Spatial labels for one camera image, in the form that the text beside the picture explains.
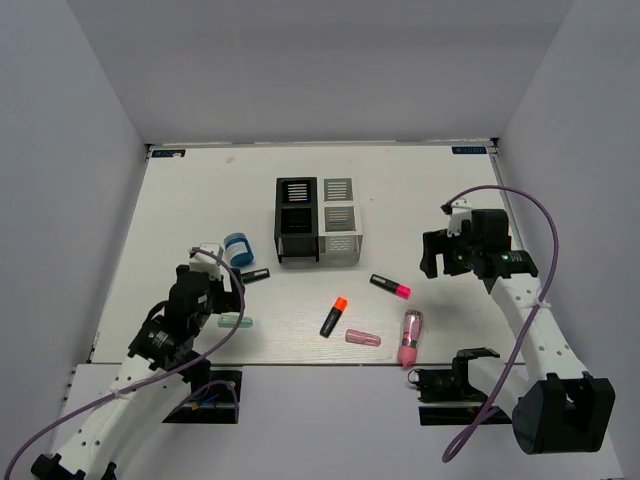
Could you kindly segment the pink glue bottle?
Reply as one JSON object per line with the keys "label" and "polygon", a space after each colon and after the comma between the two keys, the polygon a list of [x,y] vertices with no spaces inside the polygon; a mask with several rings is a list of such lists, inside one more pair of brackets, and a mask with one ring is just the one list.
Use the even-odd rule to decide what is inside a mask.
{"label": "pink glue bottle", "polygon": [[422,324],[423,314],[420,311],[410,309],[404,313],[402,336],[397,352],[397,360],[404,368],[416,362]]}

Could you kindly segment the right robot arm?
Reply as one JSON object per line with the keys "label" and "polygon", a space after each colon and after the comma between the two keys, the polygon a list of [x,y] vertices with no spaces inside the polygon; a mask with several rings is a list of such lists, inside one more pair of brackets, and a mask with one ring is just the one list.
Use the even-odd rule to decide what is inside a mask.
{"label": "right robot arm", "polygon": [[527,454],[599,451],[615,402],[613,386],[591,375],[540,300],[538,269],[528,252],[513,249],[507,213],[474,209],[464,200],[443,210],[449,224],[424,233],[421,270],[429,278],[473,273],[481,280],[526,367],[525,374],[506,372],[494,350],[463,349],[452,361],[449,386],[466,399],[485,395],[491,410],[509,417]]}

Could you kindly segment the green cap black highlighter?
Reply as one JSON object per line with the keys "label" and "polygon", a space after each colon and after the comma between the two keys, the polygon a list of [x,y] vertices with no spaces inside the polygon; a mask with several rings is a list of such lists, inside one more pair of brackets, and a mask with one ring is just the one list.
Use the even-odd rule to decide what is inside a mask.
{"label": "green cap black highlighter", "polygon": [[268,268],[261,268],[244,272],[241,274],[241,281],[244,285],[249,285],[258,281],[266,280],[270,277],[270,271]]}

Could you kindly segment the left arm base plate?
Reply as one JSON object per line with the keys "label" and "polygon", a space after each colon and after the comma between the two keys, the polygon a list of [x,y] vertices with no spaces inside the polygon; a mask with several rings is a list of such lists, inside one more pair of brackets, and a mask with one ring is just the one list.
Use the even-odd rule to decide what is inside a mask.
{"label": "left arm base plate", "polygon": [[206,381],[191,387],[189,396],[163,420],[168,424],[235,425],[240,414],[243,372],[210,370]]}

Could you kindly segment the pink cap black highlighter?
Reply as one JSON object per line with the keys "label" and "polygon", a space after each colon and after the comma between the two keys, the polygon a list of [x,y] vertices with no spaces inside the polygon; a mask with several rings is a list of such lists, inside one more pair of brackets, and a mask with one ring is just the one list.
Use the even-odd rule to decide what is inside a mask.
{"label": "pink cap black highlighter", "polygon": [[403,299],[408,299],[411,295],[411,289],[408,286],[377,274],[371,275],[370,283]]}

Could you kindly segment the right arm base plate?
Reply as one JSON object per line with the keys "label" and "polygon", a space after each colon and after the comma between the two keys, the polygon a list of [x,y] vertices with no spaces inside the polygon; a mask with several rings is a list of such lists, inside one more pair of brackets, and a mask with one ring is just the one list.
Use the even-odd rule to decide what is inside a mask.
{"label": "right arm base plate", "polygon": [[421,426],[468,426],[487,399],[472,387],[458,386],[451,369],[415,368],[407,382],[418,392]]}

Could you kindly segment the mint green translucent case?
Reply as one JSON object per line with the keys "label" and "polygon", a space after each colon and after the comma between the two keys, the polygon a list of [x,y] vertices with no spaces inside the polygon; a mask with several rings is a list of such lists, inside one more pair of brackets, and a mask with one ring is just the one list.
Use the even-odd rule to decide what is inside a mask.
{"label": "mint green translucent case", "polygon": [[239,318],[237,315],[224,314],[219,316],[217,325],[219,328],[226,329],[232,329],[235,326],[247,329],[253,326],[253,319],[246,316]]}

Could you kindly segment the orange cap black highlighter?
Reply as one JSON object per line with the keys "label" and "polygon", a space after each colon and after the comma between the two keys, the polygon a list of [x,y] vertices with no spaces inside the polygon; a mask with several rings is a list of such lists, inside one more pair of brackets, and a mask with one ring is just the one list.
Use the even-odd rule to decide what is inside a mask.
{"label": "orange cap black highlighter", "polygon": [[331,335],[347,305],[348,301],[346,298],[338,297],[336,299],[320,329],[320,335],[322,337],[328,338]]}

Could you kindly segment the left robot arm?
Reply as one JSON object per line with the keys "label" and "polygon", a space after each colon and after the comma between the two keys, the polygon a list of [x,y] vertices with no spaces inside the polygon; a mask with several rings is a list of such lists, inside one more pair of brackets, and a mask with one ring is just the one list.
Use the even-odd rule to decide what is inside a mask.
{"label": "left robot arm", "polygon": [[243,314],[245,288],[236,268],[198,250],[176,269],[166,300],[151,308],[104,397],[78,408],[86,419],[54,453],[31,466],[36,479],[119,479],[157,427],[183,405],[226,389],[194,342],[212,315]]}

